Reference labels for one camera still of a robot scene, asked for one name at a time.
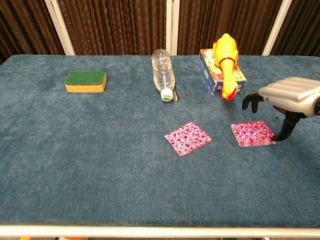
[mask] white pole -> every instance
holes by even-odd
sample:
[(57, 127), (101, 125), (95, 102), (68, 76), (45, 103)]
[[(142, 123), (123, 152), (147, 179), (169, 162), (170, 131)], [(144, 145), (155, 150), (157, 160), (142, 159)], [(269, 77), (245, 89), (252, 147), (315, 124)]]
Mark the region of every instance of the white pole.
[(319, 228), (125, 227), (0, 225), (0, 237), (83, 238), (318, 238)]
[(281, 4), (280, 9), (278, 11), (278, 15), (276, 16), (276, 19), (273, 24), (268, 41), (266, 42), (266, 45), (264, 47), (264, 50), (262, 53), (263, 56), (268, 56), (270, 54), (270, 52), (275, 44), (275, 41), (277, 39), (278, 33), (281, 29), (282, 23), (285, 20), (285, 17), (287, 15), (287, 12), (289, 10), (291, 2), (292, 2), (292, 0), (282, 0), (282, 4)]
[(171, 55), (172, 0), (166, 0), (165, 50)]
[(177, 55), (180, 0), (173, 2), (171, 55)]
[(72, 45), (66, 23), (62, 16), (57, 0), (45, 0), (45, 4), (49, 10), (51, 19), (59, 36), (65, 55), (75, 55), (75, 50)]

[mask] tissue box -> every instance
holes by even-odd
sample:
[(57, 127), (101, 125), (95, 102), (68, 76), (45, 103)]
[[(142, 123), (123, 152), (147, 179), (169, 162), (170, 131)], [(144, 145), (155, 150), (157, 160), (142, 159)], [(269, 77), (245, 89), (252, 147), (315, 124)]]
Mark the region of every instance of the tissue box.
[[(201, 49), (199, 54), (199, 65), (204, 76), (205, 82), (210, 90), (211, 95), (221, 95), (224, 77), (220, 68), (216, 67), (213, 57), (212, 48)], [(247, 83), (246, 77), (238, 66), (233, 70), (233, 77), (238, 83), (237, 95), (243, 94)]]

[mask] sponge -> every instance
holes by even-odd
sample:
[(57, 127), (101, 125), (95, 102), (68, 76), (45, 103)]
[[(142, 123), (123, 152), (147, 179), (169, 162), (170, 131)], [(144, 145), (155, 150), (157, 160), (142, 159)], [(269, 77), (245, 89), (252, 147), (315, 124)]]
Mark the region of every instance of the sponge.
[(103, 71), (71, 71), (65, 81), (68, 93), (103, 93), (107, 75)]

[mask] bottle cap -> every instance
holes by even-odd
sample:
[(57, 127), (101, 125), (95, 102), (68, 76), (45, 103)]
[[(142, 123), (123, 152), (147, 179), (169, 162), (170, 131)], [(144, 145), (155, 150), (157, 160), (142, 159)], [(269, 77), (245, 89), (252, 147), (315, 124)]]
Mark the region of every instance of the bottle cap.
[(169, 102), (174, 97), (174, 93), (170, 88), (164, 88), (161, 90), (161, 99), (165, 102)]

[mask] curtain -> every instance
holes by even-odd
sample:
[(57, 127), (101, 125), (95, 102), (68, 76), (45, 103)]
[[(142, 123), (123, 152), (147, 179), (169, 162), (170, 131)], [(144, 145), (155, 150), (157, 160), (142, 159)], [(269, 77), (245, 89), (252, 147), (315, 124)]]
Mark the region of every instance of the curtain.
[(320, 57), (320, 1), (293, 0), (270, 55)]
[(229, 33), (239, 54), (261, 55), (280, 0), (180, 0), (178, 55), (197, 55)]
[(166, 0), (58, 0), (77, 55), (150, 55), (166, 47)]
[(0, 0), (0, 64), (15, 54), (65, 54), (44, 0)]

